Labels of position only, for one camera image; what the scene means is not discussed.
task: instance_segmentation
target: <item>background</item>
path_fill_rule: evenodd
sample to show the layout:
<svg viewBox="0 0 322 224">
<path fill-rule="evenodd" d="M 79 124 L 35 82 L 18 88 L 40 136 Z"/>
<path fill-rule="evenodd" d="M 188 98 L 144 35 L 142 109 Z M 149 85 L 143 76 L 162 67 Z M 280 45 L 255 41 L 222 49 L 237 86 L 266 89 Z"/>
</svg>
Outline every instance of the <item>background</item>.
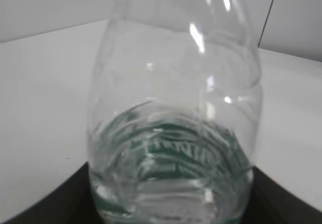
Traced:
<svg viewBox="0 0 322 224">
<path fill-rule="evenodd" d="M 0 42 L 108 18 L 115 0 L 0 0 Z M 246 0 L 260 38 L 272 0 Z M 261 48 L 322 61 L 322 0 L 275 0 Z"/>
</svg>

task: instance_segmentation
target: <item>white wall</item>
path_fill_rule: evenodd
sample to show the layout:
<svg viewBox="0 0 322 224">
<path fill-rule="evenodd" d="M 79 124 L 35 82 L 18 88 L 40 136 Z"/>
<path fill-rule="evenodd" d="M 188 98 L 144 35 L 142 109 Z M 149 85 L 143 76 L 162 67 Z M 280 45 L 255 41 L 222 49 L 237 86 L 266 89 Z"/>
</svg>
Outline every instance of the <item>white wall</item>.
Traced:
<svg viewBox="0 0 322 224">
<path fill-rule="evenodd" d="M 322 0 L 275 0 L 261 48 L 322 61 Z"/>
<path fill-rule="evenodd" d="M 0 42 L 105 19 L 115 0 L 0 0 Z M 271 0 L 246 0 L 259 39 Z"/>
</svg>

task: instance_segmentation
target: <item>black stand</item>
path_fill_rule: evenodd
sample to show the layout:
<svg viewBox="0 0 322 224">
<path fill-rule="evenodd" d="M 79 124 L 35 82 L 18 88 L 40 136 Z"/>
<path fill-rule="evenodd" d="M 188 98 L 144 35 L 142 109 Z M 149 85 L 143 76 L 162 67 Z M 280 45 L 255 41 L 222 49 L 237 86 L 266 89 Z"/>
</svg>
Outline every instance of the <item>black stand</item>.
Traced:
<svg viewBox="0 0 322 224">
<path fill-rule="evenodd" d="M 322 213 L 280 187 L 258 168 L 241 224 L 321 224 Z M 57 190 L 5 224 L 103 224 L 89 188 L 88 166 Z"/>
</svg>

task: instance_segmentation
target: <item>white table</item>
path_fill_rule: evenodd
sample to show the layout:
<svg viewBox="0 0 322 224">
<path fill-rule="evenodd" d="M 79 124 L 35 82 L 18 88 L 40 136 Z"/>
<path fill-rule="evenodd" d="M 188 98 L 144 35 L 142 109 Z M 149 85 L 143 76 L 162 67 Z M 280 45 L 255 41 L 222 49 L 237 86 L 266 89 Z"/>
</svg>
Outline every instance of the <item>white table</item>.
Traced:
<svg viewBox="0 0 322 224">
<path fill-rule="evenodd" d="M 86 161 L 91 69 L 106 21 L 0 44 L 0 222 Z M 260 50 L 258 166 L 322 210 L 322 63 Z"/>
</svg>

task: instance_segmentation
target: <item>bottle body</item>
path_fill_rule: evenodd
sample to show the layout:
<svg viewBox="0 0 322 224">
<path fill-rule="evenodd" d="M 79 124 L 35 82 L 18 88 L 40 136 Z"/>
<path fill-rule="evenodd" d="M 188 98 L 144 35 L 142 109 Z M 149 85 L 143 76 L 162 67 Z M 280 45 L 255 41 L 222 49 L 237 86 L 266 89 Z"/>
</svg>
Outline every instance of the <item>bottle body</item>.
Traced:
<svg viewBox="0 0 322 224">
<path fill-rule="evenodd" d="M 167 23 L 107 26 L 88 127 L 97 210 L 109 223 L 238 223 L 261 109 L 256 50 Z"/>
</svg>

